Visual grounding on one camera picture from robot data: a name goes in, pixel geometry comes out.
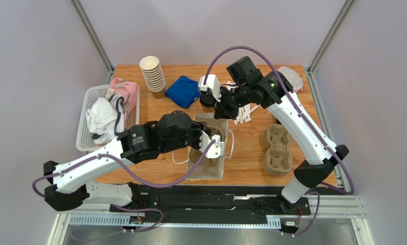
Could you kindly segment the single pulp cup carrier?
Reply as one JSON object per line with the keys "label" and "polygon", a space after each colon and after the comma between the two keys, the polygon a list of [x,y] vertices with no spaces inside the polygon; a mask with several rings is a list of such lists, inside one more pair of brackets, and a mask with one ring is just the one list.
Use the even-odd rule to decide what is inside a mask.
{"label": "single pulp cup carrier", "polygon": [[[226,141],[227,134],[226,134],[226,131],[224,131],[222,128],[216,127],[216,126],[209,126],[209,129],[211,130],[211,136],[220,135],[221,139],[223,141]],[[188,156],[189,161],[191,163],[195,164],[199,160],[201,155],[202,155],[201,151],[191,148],[190,152],[189,152],[189,156]],[[207,158],[207,157],[204,157],[201,160],[199,165],[203,166],[203,167],[215,167],[217,164],[219,164],[222,161],[223,161],[222,157],[211,158],[211,159]]]}

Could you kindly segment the single brown paper cup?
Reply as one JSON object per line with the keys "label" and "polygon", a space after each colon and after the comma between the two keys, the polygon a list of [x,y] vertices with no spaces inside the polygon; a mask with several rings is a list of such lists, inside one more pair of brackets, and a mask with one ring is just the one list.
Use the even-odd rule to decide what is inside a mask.
{"label": "single brown paper cup", "polygon": [[215,109],[213,108],[213,107],[211,107],[211,106],[205,106],[205,105],[202,105],[202,110],[203,110],[203,112],[204,113],[213,113],[213,112],[215,112]]}

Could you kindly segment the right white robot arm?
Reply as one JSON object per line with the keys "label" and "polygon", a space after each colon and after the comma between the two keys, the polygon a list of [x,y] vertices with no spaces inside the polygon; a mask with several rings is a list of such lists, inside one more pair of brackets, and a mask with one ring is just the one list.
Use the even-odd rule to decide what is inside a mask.
{"label": "right white robot arm", "polygon": [[240,107],[261,105],[282,123],[303,151],[305,160],[282,190],[283,201],[295,204],[330,175],[349,149],[335,144],[321,131],[282,72],[271,71],[264,76],[248,56],[229,65],[227,71],[237,87],[222,88],[220,101],[215,105],[216,118],[233,119]]}

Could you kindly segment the brown paper bag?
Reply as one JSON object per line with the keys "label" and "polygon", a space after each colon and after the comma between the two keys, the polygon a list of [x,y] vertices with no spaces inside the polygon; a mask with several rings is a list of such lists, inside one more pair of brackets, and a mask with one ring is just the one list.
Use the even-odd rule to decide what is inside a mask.
{"label": "brown paper bag", "polygon": [[[227,119],[215,119],[214,118],[214,113],[201,113],[201,114],[196,114],[194,116],[194,121],[196,122],[204,122],[207,123],[207,127],[209,126],[216,126],[222,128],[224,131],[226,131],[227,137],[225,141],[225,154],[224,156],[221,156],[223,158],[223,161],[217,164],[215,167],[203,167],[198,165],[197,168],[186,178],[187,180],[221,180],[223,177],[224,173],[224,162],[226,159],[231,158],[233,155],[233,150],[234,150],[234,133],[233,131],[228,129],[228,120]],[[197,161],[199,164],[201,160],[205,157],[204,155],[204,149],[201,148],[200,150],[202,152],[201,157]],[[195,164],[191,163],[189,161],[189,157],[187,157],[186,161],[181,161],[177,162],[175,160],[174,153],[172,153],[172,160],[175,164],[186,164],[187,170],[190,170]]]}

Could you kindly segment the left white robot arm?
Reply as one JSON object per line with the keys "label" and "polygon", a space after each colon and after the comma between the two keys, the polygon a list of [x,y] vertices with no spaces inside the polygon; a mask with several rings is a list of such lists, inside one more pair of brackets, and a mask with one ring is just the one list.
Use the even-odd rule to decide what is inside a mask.
{"label": "left white robot arm", "polygon": [[134,125],[78,160],[64,164],[45,163],[44,177],[50,185],[44,189],[42,197],[56,211],[73,210],[83,204],[137,208],[141,203],[137,184],[103,184],[95,179],[119,167],[137,179],[128,166],[188,146],[200,151],[202,157],[217,158],[222,152],[222,141],[219,136],[210,134],[205,122],[193,121],[182,111],[165,114],[159,121]]}

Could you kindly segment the black cup lid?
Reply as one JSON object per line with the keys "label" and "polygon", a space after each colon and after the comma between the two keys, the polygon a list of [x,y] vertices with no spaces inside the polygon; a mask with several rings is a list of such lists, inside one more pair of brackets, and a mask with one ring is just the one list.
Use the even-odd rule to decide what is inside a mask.
{"label": "black cup lid", "polygon": [[202,93],[199,101],[201,105],[206,108],[213,108],[217,102],[211,93]]}

